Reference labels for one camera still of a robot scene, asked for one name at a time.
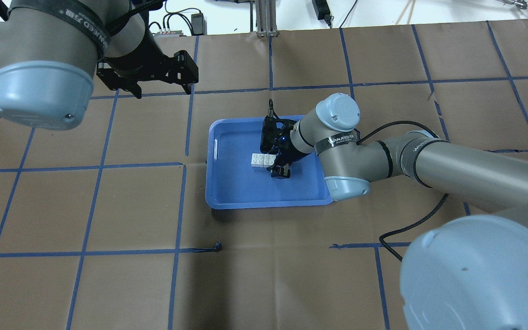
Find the blue cap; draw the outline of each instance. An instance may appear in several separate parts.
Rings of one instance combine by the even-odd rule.
[[[338,132],[349,132],[360,122],[360,108],[348,94],[330,95],[317,103],[315,112],[322,123]]]
[[[0,117],[22,125],[69,130],[83,120],[93,79],[61,62],[34,60],[0,69]]]
[[[335,201],[362,196],[370,192],[370,182],[356,177],[325,177],[329,194]]]

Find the white background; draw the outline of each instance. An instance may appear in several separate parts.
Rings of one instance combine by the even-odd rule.
[[[4,0],[8,5],[11,0]],[[338,27],[354,0],[327,0]],[[358,4],[344,27],[368,27],[394,25],[409,0],[358,0]],[[197,7],[205,14],[208,34],[243,33],[250,31],[249,3],[235,4],[224,0],[168,0],[168,10],[176,11]],[[406,24],[409,6],[400,20]],[[162,24],[164,9],[150,13],[150,21]],[[317,21],[312,0],[276,0],[277,26],[279,30],[327,29],[324,21]],[[519,11],[512,5],[495,0],[416,0],[410,23],[443,23],[469,21],[495,21],[528,17],[527,11]],[[188,28],[180,17],[170,20],[172,29]]]

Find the white floor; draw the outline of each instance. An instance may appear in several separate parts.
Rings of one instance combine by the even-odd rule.
[[[334,25],[338,27],[354,0],[327,0]],[[528,10],[520,11],[513,5],[503,5],[495,0],[358,0],[358,4],[344,27],[368,27],[377,25],[496,21],[527,18]],[[249,3],[235,4],[226,0],[169,0],[169,11],[197,7],[205,13],[209,34],[243,33],[250,31]],[[312,0],[276,0],[277,26],[279,30],[327,29],[324,21],[314,17]],[[150,20],[162,24],[164,10],[150,13]],[[170,20],[171,29],[188,28],[180,17]]]

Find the power adapter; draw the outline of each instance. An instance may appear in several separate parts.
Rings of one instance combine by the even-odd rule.
[[[329,5],[327,0],[312,0],[313,8],[315,9],[315,14],[317,19],[325,21],[329,27],[331,27],[331,10],[329,10]]]
[[[207,21],[203,13],[194,13],[191,15],[192,35],[207,35]]]

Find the blue plastic bin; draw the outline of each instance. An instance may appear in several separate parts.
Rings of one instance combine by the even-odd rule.
[[[284,118],[297,121],[302,115]],[[333,200],[319,158],[310,154],[291,165],[291,178],[270,177],[252,167],[260,153],[263,118],[222,119],[209,128],[205,200],[213,209],[327,205]]]

